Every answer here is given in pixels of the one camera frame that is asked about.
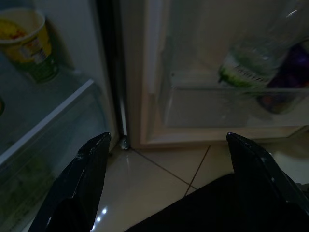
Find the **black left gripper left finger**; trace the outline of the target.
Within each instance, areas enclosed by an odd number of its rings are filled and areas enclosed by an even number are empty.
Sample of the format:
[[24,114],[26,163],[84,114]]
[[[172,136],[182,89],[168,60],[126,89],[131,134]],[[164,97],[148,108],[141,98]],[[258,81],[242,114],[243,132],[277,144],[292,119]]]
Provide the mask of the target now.
[[90,232],[104,186],[111,134],[88,140],[53,182],[28,232]]

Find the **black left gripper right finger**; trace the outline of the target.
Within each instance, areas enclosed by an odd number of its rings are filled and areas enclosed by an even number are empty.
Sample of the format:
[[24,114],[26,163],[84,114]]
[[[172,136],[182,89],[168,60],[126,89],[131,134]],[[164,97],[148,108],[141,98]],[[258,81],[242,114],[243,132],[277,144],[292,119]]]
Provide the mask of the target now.
[[256,142],[226,135],[239,198],[254,232],[309,232],[309,194]]

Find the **fridge door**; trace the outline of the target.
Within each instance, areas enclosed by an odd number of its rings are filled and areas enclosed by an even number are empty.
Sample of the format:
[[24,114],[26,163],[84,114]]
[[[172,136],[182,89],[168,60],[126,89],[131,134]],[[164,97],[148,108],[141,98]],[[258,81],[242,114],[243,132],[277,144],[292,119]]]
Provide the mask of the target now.
[[[218,83],[230,46],[261,32],[288,0],[120,0],[134,148],[224,142],[234,132],[258,141],[309,129],[309,88],[239,88]],[[304,93],[291,111],[257,102],[268,92]]]

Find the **clear bottle green label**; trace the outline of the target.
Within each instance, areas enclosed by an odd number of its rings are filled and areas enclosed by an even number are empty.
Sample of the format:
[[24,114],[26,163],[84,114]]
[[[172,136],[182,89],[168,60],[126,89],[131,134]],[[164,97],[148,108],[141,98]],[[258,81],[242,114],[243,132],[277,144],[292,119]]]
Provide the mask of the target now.
[[225,87],[265,88],[302,34],[309,0],[288,0],[261,32],[246,33],[233,43],[219,70]]

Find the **silver fridge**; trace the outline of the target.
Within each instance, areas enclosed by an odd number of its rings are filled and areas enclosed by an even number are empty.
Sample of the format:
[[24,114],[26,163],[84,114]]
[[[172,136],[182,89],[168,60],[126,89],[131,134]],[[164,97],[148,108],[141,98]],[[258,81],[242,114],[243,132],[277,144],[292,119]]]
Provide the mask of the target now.
[[90,139],[120,132],[113,86],[113,0],[0,0],[46,17],[58,74],[37,84],[0,51],[0,229],[36,217]]

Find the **black doormat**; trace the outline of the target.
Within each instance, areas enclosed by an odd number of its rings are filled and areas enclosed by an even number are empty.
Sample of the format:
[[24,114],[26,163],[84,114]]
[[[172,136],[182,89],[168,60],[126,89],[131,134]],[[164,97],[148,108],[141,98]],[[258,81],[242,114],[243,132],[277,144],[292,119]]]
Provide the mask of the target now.
[[245,189],[228,174],[125,232],[309,232],[309,215],[273,194]]

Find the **yellow noodle cup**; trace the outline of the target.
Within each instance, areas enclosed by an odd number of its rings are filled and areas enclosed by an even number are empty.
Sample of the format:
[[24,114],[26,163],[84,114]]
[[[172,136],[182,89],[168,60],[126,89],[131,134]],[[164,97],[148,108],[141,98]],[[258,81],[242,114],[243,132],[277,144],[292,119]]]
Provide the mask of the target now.
[[58,74],[46,17],[31,8],[0,11],[0,51],[24,76],[45,83]]

